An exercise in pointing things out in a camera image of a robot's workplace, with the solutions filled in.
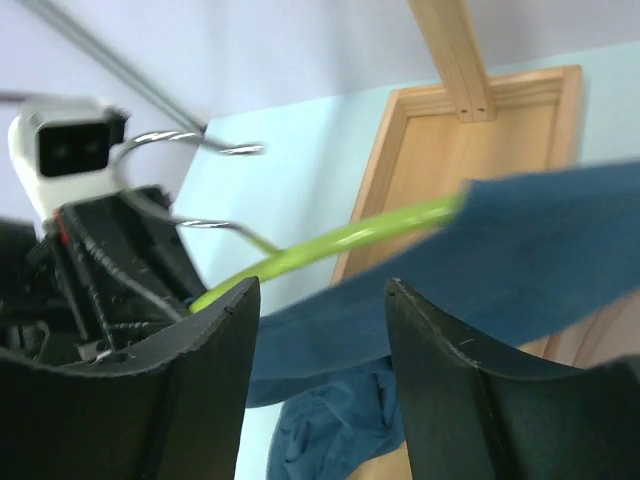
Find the green hanger with metal hook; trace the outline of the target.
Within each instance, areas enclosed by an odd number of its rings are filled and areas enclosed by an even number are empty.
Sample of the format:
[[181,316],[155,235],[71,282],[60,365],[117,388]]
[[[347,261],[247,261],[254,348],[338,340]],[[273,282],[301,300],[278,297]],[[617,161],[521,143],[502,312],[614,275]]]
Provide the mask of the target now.
[[203,146],[216,154],[224,156],[257,155],[264,151],[264,146],[259,143],[225,144],[208,139],[204,135],[195,132],[155,131],[126,140],[122,144],[122,148],[111,160],[110,167],[113,171],[114,181],[121,190],[125,201],[139,212],[173,226],[230,230],[266,254],[263,260],[232,275],[194,300],[189,306],[190,311],[193,313],[210,306],[232,287],[248,277],[256,277],[259,281],[265,282],[324,258],[349,252],[358,247],[418,230],[445,225],[451,222],[454,216],[458,214],[465,199],[463,194],[455,194],[385,212],[357,223],[328,231],[287,249],[280,249],[264,237],[237,222],[175,216],[141,194],[136,193],[125,178],[125,161],[134,150],[148,144],[163,141]]

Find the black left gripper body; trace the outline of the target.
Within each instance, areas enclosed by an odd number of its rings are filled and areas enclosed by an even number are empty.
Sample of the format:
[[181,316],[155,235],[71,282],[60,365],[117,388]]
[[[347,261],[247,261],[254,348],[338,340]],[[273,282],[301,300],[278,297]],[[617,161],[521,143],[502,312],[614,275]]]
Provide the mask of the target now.
[[121,194],[45,222],[1,221],[1,347],[49,365],[91,362],[187,316],[205,291],[177,229]]

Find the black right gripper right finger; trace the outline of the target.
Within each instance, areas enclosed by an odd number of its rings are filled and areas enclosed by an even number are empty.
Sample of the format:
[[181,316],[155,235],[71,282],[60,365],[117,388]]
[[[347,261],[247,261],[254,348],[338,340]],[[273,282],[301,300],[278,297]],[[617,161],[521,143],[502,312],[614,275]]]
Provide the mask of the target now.
[[639,360],[590,369],[510,347],[400,280],[386,324],[416,479],[635,479]]

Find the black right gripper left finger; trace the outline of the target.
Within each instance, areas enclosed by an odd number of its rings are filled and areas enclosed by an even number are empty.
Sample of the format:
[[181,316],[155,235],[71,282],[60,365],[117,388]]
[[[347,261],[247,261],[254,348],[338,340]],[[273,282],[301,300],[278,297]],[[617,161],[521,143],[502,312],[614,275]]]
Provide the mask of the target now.
[[5,479],[230,479],[260,315],[246,279],[93,364],[1,354]]

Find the dark blue t shirt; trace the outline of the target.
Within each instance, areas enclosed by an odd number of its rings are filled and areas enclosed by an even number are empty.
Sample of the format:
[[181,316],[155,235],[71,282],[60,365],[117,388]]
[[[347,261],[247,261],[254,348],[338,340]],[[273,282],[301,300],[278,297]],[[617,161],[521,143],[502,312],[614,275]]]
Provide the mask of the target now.
[[444,229],[261,318],[247,404],[281,408],[270,479],[345,479],[404,429],[384,313],[389,279],[520,346],[639,287],[639,162],[471,184]]

